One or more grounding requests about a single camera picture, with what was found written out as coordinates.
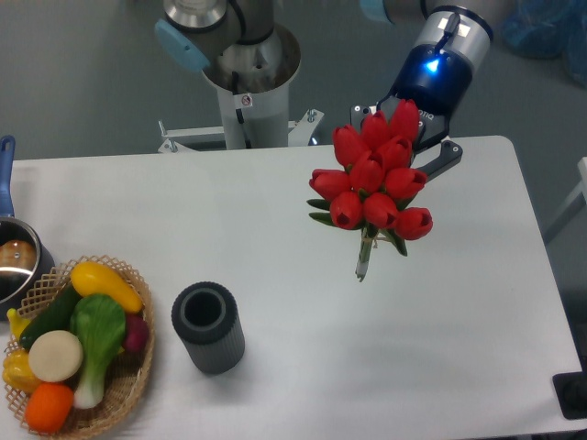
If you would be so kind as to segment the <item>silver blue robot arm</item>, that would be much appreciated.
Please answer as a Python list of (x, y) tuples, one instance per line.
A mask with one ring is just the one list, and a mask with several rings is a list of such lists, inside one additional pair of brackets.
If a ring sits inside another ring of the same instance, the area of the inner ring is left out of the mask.
[(292, 81), (307, 69), (303, 95), (356, 128), (415, 101), (423, 152), (448, 137), (497, 17), (488, 1), (167, 1), (154, 32), (215, 89), (227, 149), (312, 144), (323, 114), (290, 118)]

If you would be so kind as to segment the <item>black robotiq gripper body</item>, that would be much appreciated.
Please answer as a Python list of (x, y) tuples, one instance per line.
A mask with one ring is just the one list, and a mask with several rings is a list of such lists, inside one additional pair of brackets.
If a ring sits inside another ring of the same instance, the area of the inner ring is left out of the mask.
[(390, 91), (377, 108), (391, 116), (402, 99), (412, 100), (424, 127), (414, 151), (430, 149), (449, 134), (450, 119), (472, 80), (472, 70), (460, 55), (432, 45), (412, 49)]

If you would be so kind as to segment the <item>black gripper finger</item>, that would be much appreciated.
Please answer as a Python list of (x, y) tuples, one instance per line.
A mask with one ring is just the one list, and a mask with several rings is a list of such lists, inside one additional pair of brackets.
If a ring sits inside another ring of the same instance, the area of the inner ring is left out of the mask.
[(359, 133), (361, 132), (361, 127), (363, 121), (368, 115), (372, 115), (377, 111), (376, 105), (362, 105), (356, 104), (350, 108), (350, 124), (356, 129)]
[(423, 172), (428, 179), (435, 179), (445, 171), (456, 166), (460, 162), (463, 153), (462, 147), (451, 139), (445, 139), (439, 142), (420, 140), (414, 153), (415, 157), (428, 151), (435, 145), (440, 146), (438, 156), (425, 165), (419, 167), (414, 166), (416, 170)]

